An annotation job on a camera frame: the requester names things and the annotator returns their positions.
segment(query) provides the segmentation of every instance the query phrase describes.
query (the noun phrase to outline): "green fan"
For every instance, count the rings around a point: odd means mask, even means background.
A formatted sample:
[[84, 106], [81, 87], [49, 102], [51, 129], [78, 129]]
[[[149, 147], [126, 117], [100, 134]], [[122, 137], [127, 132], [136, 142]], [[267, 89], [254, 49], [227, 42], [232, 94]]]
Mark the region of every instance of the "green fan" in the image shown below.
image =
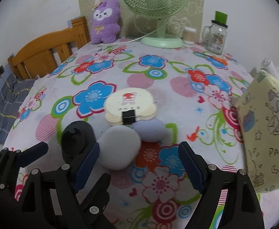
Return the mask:
[[179, 12], [187, 0], [122, 0], [131, 11], [144, 18], [158, 19], [157, 31], [141, 39], [146, 45], [162, 48], [183, 46], [180, 37], [165, 33], [165, 18]]

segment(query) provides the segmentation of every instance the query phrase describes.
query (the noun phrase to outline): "fan stand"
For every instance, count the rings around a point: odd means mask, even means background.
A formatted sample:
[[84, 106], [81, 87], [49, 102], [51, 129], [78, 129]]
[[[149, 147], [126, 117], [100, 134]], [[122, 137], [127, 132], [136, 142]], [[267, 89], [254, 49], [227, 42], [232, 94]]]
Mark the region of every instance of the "fan stand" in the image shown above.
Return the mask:
[[183, 46], [183, 41], [180, 37], [165, 33], [165, 19], [157, 21], [157, 29], [151, 36], [143, 37], [141, 42], [145, 45], [160, 48], [180, 48]]

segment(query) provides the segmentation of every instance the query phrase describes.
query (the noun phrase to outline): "wooden bed frame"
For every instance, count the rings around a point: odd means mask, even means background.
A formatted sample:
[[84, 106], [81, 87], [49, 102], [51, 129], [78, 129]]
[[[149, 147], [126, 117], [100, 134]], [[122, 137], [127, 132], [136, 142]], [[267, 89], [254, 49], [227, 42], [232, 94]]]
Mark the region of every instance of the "wooden bed frame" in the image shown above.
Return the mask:
[[52, 48], [59, 54], [61, 62], [72, 55], [70, 42], [75, 41], [78, 49], [90, 42], [85, 17], [74, 19], [72, 28], [48, 33], [25, 45], [15, 56], [8, 58], [13, 73], [22, 79], [34, 79], [53, 72], [58, 66]]

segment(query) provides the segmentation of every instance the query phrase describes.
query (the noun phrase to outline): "floral tablecloth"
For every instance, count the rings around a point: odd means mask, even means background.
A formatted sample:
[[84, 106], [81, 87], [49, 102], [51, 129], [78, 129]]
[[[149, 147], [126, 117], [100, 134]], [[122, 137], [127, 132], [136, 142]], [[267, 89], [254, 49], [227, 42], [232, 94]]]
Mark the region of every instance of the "floral tablecloth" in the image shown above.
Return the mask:
[[[185, 174], [178, 144], [187, 141], [207, 163], [226, 171], [245, 168], [233, 104], [252, 77], [230, 54], [214, 56], [200, 43], [160, 49], [125, 41], [88, 44], [36, 81], [4, 146], [24, 150], [45, 141], [50, 149], [21, 169], [15, 198], [33, 168], [50, 171], [64, 163], [58, 141], [67, 125], [88, 121], [98, 139], [110, 127], [103, 108], [105, 99], [116, 90], [143, 88], [153, 95], [156, 118], [166, 124], [168, 135], [158, 143], [143, 142], [124, 170], [109, 171], [97, 163], [77, 197], [81, 202], [100, 175], [108, 172], [111, 198], [104, 214], [116, 228], [184, 228], [200, 194]], [[225, 197], [223, 190], [211, 228], [217, 227]], [[265, 227], [270, 228], [279, 220], [279, 190], [258, 197]]]

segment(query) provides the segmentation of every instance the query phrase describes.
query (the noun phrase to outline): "metal screw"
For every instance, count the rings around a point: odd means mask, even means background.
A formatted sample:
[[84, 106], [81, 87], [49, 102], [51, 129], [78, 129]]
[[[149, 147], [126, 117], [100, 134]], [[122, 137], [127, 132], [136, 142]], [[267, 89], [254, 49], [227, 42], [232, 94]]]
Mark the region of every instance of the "metal screw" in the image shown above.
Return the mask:
[[245, 175], [247, 172], [244, 169], [240, 169], [239, 173], [242, 174], [242, 175]]
[[38, 169], [33, 169], [33, 170], [31, 171], [31, 174], [36, 175], [38, 172], [39, 172]]
[[98, 207], [95, 207], [95, 206], [90, 207], [90, 212], [91, 212], [92, 214], [99, 213], [99, 208], [98, 208]]
[[217, 166], [214, 165], [214, 164], [209, 164], [209, 169], [210, 169], [210, 170], [216, 170], [216, 169], [217, 169]]
[[62, 165], [62, 170], [67, 170], [67, 169], [69, 169], [70, 168], [70, 165], [69, 164], [64, 164], [64, 165]]

